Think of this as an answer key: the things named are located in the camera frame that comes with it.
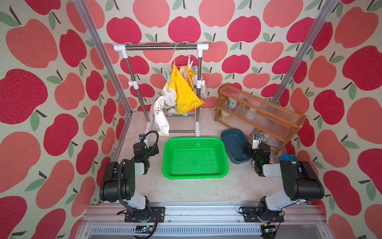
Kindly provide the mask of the white dinosaur print jacket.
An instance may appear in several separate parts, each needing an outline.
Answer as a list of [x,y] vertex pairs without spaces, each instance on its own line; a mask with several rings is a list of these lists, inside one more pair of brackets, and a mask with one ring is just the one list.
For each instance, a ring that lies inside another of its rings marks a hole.
[[[207,88],[204,83],[198,83],[198,67],[192,66],[191,69],[195,73],[194,77],[192,77],[192,83],[194,84],[194,92],[201,100],[203,100],[208,96]],[[170,124],[166,118],[165,113],[169,115],[179,115],[179,113],[177,112],[176,97],[176,92],[170,88],[170,84],[166,81],[166,84],[164,85],[164,88],[160,93],[160,97],[155,101],[153,105],[155,125],[160,136],[168,136],[170,132]]]

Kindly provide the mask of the yellow jacket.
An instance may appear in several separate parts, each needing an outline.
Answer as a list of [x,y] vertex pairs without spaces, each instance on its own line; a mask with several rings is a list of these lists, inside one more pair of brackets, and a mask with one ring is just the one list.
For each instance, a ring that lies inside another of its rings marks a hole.
[[173,70],[170,75],[170,88],[176,92],[177,112],[181,115],[204,104],[204,101],[194,92],[194,84],[192,83],[192,77],[194,77],[194,75],[195,73],[192,69],[187,70],[185,66],[178,69],[173,65]]

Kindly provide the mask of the blue-green clothespin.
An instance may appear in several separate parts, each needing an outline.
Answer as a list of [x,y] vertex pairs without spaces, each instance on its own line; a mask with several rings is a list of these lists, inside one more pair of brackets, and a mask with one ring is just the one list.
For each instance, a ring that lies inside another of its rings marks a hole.
[[170,74],[169,70],[167,70],[167,73],[166,73],[166,74],[163,73],[162,75],[163,75],[163,77],[165,78],[165,80],[166,80],[169,84],[171,84],[171,74]]

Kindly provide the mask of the white clothespin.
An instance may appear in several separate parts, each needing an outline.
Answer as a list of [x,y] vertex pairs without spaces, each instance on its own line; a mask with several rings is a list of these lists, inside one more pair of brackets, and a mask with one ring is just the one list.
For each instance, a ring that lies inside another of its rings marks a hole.
[[190,69],[192,68],[192,66],[193,66],[193,63],[194,63],[194,61],[193,61],[193,60],[191,60],[191,56],[190,56],[190,55],[188,55],[188,62],[187,62],[187,67],[188,67],[188,70],[190,70]]

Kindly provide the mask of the pink wire hanger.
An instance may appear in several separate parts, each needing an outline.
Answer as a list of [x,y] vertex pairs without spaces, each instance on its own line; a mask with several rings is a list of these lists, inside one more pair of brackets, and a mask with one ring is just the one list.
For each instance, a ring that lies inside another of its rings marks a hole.
[[173,58],[172,58],[171,67],[176,66],[176,50],[177,50],[178,45],[179,45],[178,43],[175,44],[174,49],[173,49]]

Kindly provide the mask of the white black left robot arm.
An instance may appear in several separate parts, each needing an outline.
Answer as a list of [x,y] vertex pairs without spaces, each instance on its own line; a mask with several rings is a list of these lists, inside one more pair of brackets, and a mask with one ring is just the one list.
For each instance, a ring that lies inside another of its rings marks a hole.
[[125,209],[117,214],[124,215],[126,223],[162,223],[165,207],[152,207],[149,199],[136,191],[136,176],[148,172],[148,158],[159,153],[157,143],[147,146],[139,142],[133,145],[133,149],[133,159],[106,164],[99,191],[100,200],[120,203]]

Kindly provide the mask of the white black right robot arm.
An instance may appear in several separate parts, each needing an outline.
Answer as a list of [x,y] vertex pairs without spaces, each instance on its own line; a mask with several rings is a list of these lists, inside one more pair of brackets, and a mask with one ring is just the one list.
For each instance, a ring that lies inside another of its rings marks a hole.
[[283,182],[283,189],[262,197],[257,207],[238,209],[246,222],[283,222],[285,208],[323,198],[324,188],[307,161],[298,161],[294,155],[284,154],[278,163],[271,164],[271,146],[262,142],[244,144],[243,153],[252,157],[251,166],[258,176],[279,177]]

